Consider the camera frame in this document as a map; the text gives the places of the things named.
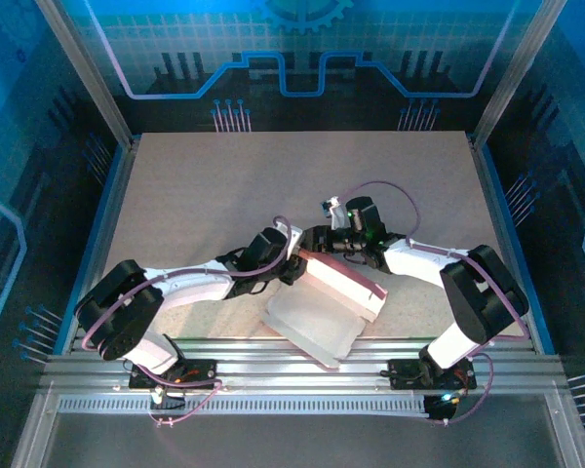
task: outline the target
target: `work surface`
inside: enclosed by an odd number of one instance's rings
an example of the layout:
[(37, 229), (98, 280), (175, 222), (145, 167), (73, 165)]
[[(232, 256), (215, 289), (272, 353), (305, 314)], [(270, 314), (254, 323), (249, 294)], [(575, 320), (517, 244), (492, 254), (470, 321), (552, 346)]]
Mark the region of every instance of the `work surface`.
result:
[[(312, 132), (143, 135), (106, 272), (133, 258), (143, 267), (203, 263), (246, 246), (274, 215), (302, 229), (328, 224), (321, 202), (360, 182), (401, 184), (422, 214), (415, 240), (498, 251), (479, 178), (462, 132)], [(369, 186), (389, 231), (415, 222), (408, 200)], [(452, 322), (443, 290), (413, 278), (357, 267), (389, 291), (365, 336), (436, 336)], [(155, 319), (173, 337), (269, 336), (260, 295), (178, 307)]]

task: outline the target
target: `circuit graphic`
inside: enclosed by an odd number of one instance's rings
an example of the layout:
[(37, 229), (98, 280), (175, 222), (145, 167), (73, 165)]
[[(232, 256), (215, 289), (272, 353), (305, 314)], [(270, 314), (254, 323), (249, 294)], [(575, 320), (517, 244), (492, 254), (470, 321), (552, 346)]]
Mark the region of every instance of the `circuit graphic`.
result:
[(0, 27), (18, 48), (35, 37), (39, 27), (33, 0), (0, 0)]
[(331, 27), (336, 19), (344, 18), (344, 10), (353, 6), (351, 0), (254, 0), (262, 17), (273, 27), (287, 32), (305, 34), (311, 30)]

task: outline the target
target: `black bracket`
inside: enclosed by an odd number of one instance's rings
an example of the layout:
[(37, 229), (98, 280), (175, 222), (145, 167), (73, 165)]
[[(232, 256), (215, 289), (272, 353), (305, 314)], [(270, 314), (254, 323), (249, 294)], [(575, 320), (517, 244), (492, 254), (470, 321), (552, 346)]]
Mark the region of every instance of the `black bracket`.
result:
[(381, 376), (390, 379), (392, 390), (461, 390), (466, 385), (469, 390), (477, 388), (472, 363), (467, 359), (434, 376), (432, 381), (425, 375), (419, 359), (391, 359), (388, 370), (382, 370)]
[[(216, 361), (214, 359), (182, 358), (170, 370), (164, 372), (161, 378), (176, 383), (210, 380), (216, 378)], [(153, 390), (158, 385), (158, 383), (145, 375), (138, 366), (133, 366), (130, 382), (128, 383), (129, 388), (132, 390)], [(209, 383), (192, 388), (213, 389), (215, 385)]]

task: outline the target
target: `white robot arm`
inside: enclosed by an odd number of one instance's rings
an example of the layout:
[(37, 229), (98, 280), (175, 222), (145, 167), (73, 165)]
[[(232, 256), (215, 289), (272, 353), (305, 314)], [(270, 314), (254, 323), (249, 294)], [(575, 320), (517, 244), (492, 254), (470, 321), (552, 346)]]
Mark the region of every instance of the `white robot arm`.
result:
[[(369, 267), (446, 291), (455, 322), (419, 356), (422, 382), (429, 388), (527, 312), (524, 293), (490, 247), (444, 250), (389, 233), (370, 197), (348, 202), (346, 214), (337, 208), (329, 207), (335, 218), (329, 226), (291, 227), (289, 235), (289, 225), (279, 223), (264, 229), (246, 249), (195, 267), (156, 270), (140, 268), (133, 260), (121, 262), (78, 304), (76, 316), (87, 331), (85, 346), (104, 360), (129, 359), (173, 380), (183, 373), (183, 357), (170, 339), (148, 330), (154, 316), (200, 300), (252, 293), (275, 279), (291, 284), (306, 265), (299, 249), (360, 254)], [(347, 218), (349, 227), (344, 226)]]

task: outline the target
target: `wire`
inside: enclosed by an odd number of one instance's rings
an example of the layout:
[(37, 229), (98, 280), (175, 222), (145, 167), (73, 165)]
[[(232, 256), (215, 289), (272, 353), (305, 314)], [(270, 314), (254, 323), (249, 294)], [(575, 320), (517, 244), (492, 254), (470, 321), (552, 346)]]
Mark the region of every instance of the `wire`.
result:
[(216, 395), (216, 393), (220, 390), (221, 386), (223, 385), (223, 382), (218, 378), (210, 378), (208, 380), (200, 380), (200, 381), (195, 381), (195, 382), (180, 382), (180, 383), (171, 382), (170, 380), (167, 380), (165, 378), (162, 378), (159, 375), (156, 375), (154, 372), (152, 372), (150, 369), (146, 368), (145, 366), (141, 366), (139, 364), (137, 364), (137, 366), (139, 369), (141, 369), (143, 371), (143, 373), (145, 375), (147, 375), (149, 378), (154, 380), (156, 383), (160, 383), (161, 385), (166, 385), (168, 387), (195, 388), (195, 387), (202, 387), (204, 385), (209, 385), (209, 384), (214, 385), (214, 389), (208, 395), (208, 397), (206, 397), (204, 400), (202, 400), (201, 403), (197, 407), (195, 407), (194, 409), (189, 411), (187, 414), (183, 414), (182, 416), (179, 416), (177, 418), (169, 417), (167, 420), (164, 420), (162, 417), (156, 418), (156, 417), (154, 417), (154, 415), (152, 413), (149, 414), (149, 417), (151, 417), (157, 424), (163, 424), (166, 426), (173, 426), (175, 423), (184, 421), (184, 420), (188, 419), (189, 417), (191, 417), (193, 414), (195, 414), (197, 411), (199, 411), (201, 408), (203, 408)]
[(355, 263), (356, 265), (366, 265), (367, 264), (366, 260), (354, 260), (351, 258), (351, 255), (348, 255), (347, 253), (345, 255), (343, 255), (343, 257), (349, 263)]
[[(338, 198), (342, 199), (342, 200), (347, 199), (356, 190), (358, 190), (366, 185), (371, 185), (374, 183), (390, 185), (391, 187), (396, 188), (401, 193), (403, 193), (406, 197), (408, 197), (408, 200), (411, 202), (411, 205), (412, 205), (414, 211), (416, 212), (416, 224), (411, 229), (411, 231), (406, 235), (406, 243), (410, 248), (417, 249), (419, 251), (428, 252), (430, 254), (447, 255), (447, 256), (452, 256), (453, 258), (464, 260), (466, 263), (468, 263), (470, 266), (472, 266), (484, 278), (484, 280), (486, 280), (487, 284), (491, 287), (491, 289), (494, 291), (494, 293), (498, 296), (498, 298), (500, 299), (502, 304), (505, 306), (505, 308), (507, 309), (509, 314), (512, 316), (514, 321), (518, 324), (518, 326), (520, 327), (520, 330), (523, 333), (522, 336), (512, 336), (512, 335), (500, 334), (500, 335), (496, 336), (494, 339), (496, 339), (496, 340), (503, 340), (504, 339), (507, 341), (522, 341), (522, 340), (529, 339), (530, 332), (528, 331), (527, 326), (522, 321), (522, 319), (520, 318), (520, 315), (518, 314), (518, 312), (514, 308), (514, 305), (511, 303), (511, 301), (509, 300), (507, 295), (503, 292), (503, 290), (500, 287), (498, 287), (496, 282), (491, 278), (491, 276), (489, 276), (489, 274), (486, 272), (486, 270), (479, 263), (477, 263), (475, 260), (473, 260), (472, 258), (470, 258), (466, 255), (462, 255), (461, 253), (458, 253), (458, 252), (455, 252), (452, 250), (448, 250), (448, 249), (442, 249), (442, 248), (437, 248), (437, 247), (432, 247), (432, 246), (425, 246), (422, 244), (415, 243), (415, 241), (413, 241), (411, 239), (411, 236), (420, 227), (421, 216), (420, 216), (420, 210), (418, 209), (416, 202), (414, 201), (414, 199), (411, 197), (411, 195), (407, 192), (407, 190), (405, 188), (397, 185), (396, 183), (392, 183), (392, 182), (387, 181), (387, 180), (371, 180), (371, 181), (361, 183), (359, 185), (356, 185), (356, 186), (348, 189)], [(484, 394), (477, 401), (477, 403), (473, 407), (470, 408), (470, 410), (468, 410), (467, 412), (465, 412), (461, 416), (458, 416), (457, 418), (454, 418), (451, 420), (447, 420), (447, 419), (445, 419), (443, 421), (435, 421), (434, 420), (433, 421), (434, 423), (449, 425), (449, 424), (454, 424), (454, 423), (459, 422), (459, 421), (463, 421), (465, 418), (469, 417), (476, 410), (478, 410), (479, 407), (483, 404), (484, 400), (488, 396), (489, 390), (491, 389), (491, 384), (492, 384), (492, 381), (494, 378), (494, 365), (491, 361), (491, 357), (485, 353), (478, 353), (487, 344), (488, 343), (484, 343), (484, 344), (478, 346), (477, 348), (475, 348), (471, 353), (469, 353), (470, 356), (483, 356), (489, 362), (489, 380), (487, 381), (487, 385), (486, 385), (486, 388), (484, 390)]]
[[(388, 180), (370, 180), (368, 182), (361, 183), (359, 185), (356, 185), (356, 186), (346, 190), (342, 195), (340, 195), (338, 197), (338, 199), (342, 199), (342, 200), (347, 199), (356, 190), (359, 190), (360, 188), (362, 188), (366, 185), (371, 185), (374, 183), (389, 185), (391, 187), (396, 188), (401, 193), (403, 193), (406, 197), (408, 197), (408, 200), (411, 202), (411, 206), (413, 207), (414, 211), (416, 212), (416, 224), (411, 229), (411, 231), (406, 235), (406, 243), (408, 244), (409, 247), (411, 247), (412, 249), (419, 250), (419, 251), (428, 252), (430, 254), (448, 255), (448, 256), (452, 256), (453, 258), (464, 260), (466, 263), (468, 263), (470, 266), (472, 266), (475, 270), (477, 270), (477, 272), (486, 280), (486, 282), (489, 284), (489, 286), (494, 291), (494, 293), (498, 296), (500, 301), (503, 303), (503, 305), (505, 306), (505, 308), (507, 309), (509, 314), (512, 316), (514, 321), (518, 324), (518, 326), (520, 327), (520, 330), (523, 333), (522, 336), (500, 334), (500, 335), (496, 336), (495, 339), (497, 339), (497, 340), (504, 339), (507, 341), (522, 341), (522, 340), (529, 339), (530, 332), (528, 331), (527, 326), (522, 321), (522, 319), (520, 318), (520, 315), (518, 314), (518, 312), (514, 308), (514, 305), (511, 303), (511, 301), (509, 300), (507, 295), (503, 292), (503, 290), (500, 287), (498, 287), (496, 282), (491, 278), (491, 276), (489, 276), (489, 274), (486, 272), (486, 270), (479, 263), (477, 263), (475, 260), (473, 260), (472, 258), (470, 258), (467, 255), (462, 255), (461, 253), (458, 253), (458, 252), (455, 252), (455, 251), (452, 251), (449, 249), (442, 249), (439, 247), (425, 246), (422, 244), (418, 244), (410, 238), (420, 227), (421, 215), (420, 215), (420, 210), (418, 209), (418, 206), (416, 205), (415, 200), (407, 192), (407, 190), (405, 188), (401, 187), (400, 185), (397, 185), (396, 183), (390, 182)], [(471, 356), (475, 355), (478, 351), (483, 349), (486, 346), (486, 344), (487, 343), (477, 347), (475, 350), (473, 350), (472, 353), (470, 353), (470, 355)]]
[[(468, 263), (470, 266), (472, 266), (475, 270), (477, 270), (477, 272), (483, 277), (484, 280), (486, 280), (487, 284), (492, 288), (494, 293), (498, 296), (500, 301), (503, 303), (503, 305), (505, 306), (505, 308), (507, 309), (509, 314), (512, 316), (514, 321), (518, 324), (518, 326), (520, 327), (520, 330), (523, 333), (522, 336), (500, 334), (500, 335), (497, 335), (494, 339), (496, 339), (496, 340), (502, 339), (502, 340), (506, 340), (506, 341), (523, 341), (523, 340), (530, 338), (530, 332), (528, 331), (527, 326), (525, 325), (523, 320), (520, 318), (520, 315), (518, 314), (518, 312), (514, 308), (514, 305), (511, 303), (511, 300), (509, 300), (509, 297), (507, 297), (507, 294), (505, 294), (503, 292), (503, 290), (491, 278), (491, 276), (489, 276), (489, 274), (486, 272), (486, 270), (484, 269), (483, 266), (481, 266), (479, 263), (477, 263), (475, 260), (473, 260), (472, 258), (470, 258), (467, 255), (463, 255), (463, 254), (455, 252), (455, 251), (450, 251), (448, 249), (442, 249), (439, 247), (432, 247), (432, 246), (425, 246), (423, 244), (415, 243), (414, 241), (411, 242), (410, 246), (412, 249), (428, 252), (430, 254), (448, 255), (448, 256), (452, 256), (453, 258), (464, 260), (466, 263)], [(479, 346), (477, 349), (475, 349), (472, 353), (470, 353), (471, 356), (476, 354), (478, 351), (480, 351), (483, 347), (486, 346), (486, 344), (487, 343), (484, 343), (481, 346)]]
[(409, 245), (410, 244), (410, 237), (413, 236), (413, 234), (420, 227), (420, 221), (422, 220), (422, 218), (420, 216), (420, 210), (418, 209), (418, 205), (414, 201), (413, 197), (402, 186), (397, 185), (396, 183), (390, 182), (389, 180), (370, 180), (368, 182), (364, 182), (364, 183), (356, 185), (352, 188), (349, 188), (348, 190), (346, 190), (342, 195), (338, 196), (337, 198), (338, 198), (338, 200), (348, 199), (353, 194), (353, 192), (361, 189), (362, 187), (366, 187), (367, 185), (372, 185), (374, 183), (380, 184), (380, 185), (390, 185), (391, 187), (396, 188), (401, 193), (403, 193), (406, 197), (408, 197), (408, 200), (411, 203), (413, 210), (416, 212), (416, 223), (415, 223), (414, 227), (411, 229), (411, 231), (406, 235), (406, 242)]
[[(292, 238), (292, 230), (291, 230), (290, 222), (284, 216), (278, 215), (278, 216), (275, 216), (273, 218), (273, 223), (275, 224), (278, 220), (281, 221), (287, 228), (286, 244), (282, 247), (280, 253), (277, 255), (277, 258), (275, 258), (268, 265), (263, 266), (261, 268), (258, 268), (256, 270), (252, 270), (252, 271), (211, 270), (209, 268), (193, 268), (193, 267), (180, 268), (176, 271), (172, 271), (172, 272), (167, 273), (167, 274), (159, 275), (159, 276), (152, 278), (151, 280), (144, 281), (144, 282), (136, 285), (134, 288), (132, 288), (131, 290), (126, 292), (124, 295), (122, 295), (119, 299), (117, 299), (117, 301), (113, 305), (108, 307), (108, 309), (106, 309), (106, 311), (99, 317), (99, 319), (97, 319), (91, 325), (91, 327), (89, 328), (87, 333), (85, 333), (85, 336), (82, 340), (82, 348), (87, 350), (87, 351), (96, 351), (96, 350), (99, 351), (99, 349), (101, 348), (101, 345), (103, 344), (103, 341), (101, 341), (99, 343), (97, 348), (95, 348), (95, 346), (90, 346), (89, 341), (91, 340), (92, 336), (99, 330), (99, 328), (122, 305), (124, 305), (124, 302), (126, 300), (132, 299), (140, 291), (144, 290), (145, 288), (147, 288), (149, 286), (155, 285), (157, 283), (160, 283), (160, 282), (165, 281), (165, 280), (170, 279), (170, 278), (174, 278), (176, 276), (189, 275), (189, 274), (211, 274), (211, 275), (230, 276), (232, 278), (247, 278), (247, 277), (262, 274), (262, 273), (276, 267), (280, 263), (280, 261), (282, 261), (284, 259), (284, 257), (286, 256), (286, 254), (288, 253), (289, 245), (291, 244), (291, 238)], [(80, 313), (80, 308), (78, 308), (78, 310), (75, 311), (76, 315), (78, 315), (79, 313)]]
[(460, 421), (463, 421), (467, 417), (470, 417), (471, 415), (473, 415), (481, 407), (481, 405), (484, 403), (484, 401), (486, 400), (486, 398), (489, 395), (489, 390), (491, 390), (491, 384), (494, 381), (494, 364), (491, 361), (491, 357), (489, 355), (487, 355), (486, 353), (479, 353), (479, 354), (475, 355), (474, 357), (477, 358), (479, 356), (486, 358), (487, 363), (489, 364), (489, 379), (487, 380), (486, 388), (484, 389), (483, 395), (479, 398), (479, 400), (477, 400), (477, 403), (475, 403), (475, 405), (473, 407), (468, 409), (466, 412), (464, 412), (460, 416), (455, 417), (453, 419), (443, 419), (443, 420), (431, 419), (431, 422), (433, 424), (438, 424), (438, 425), (442, 425), (442, 426), (449, 426), (452, 424), (456, 424)]

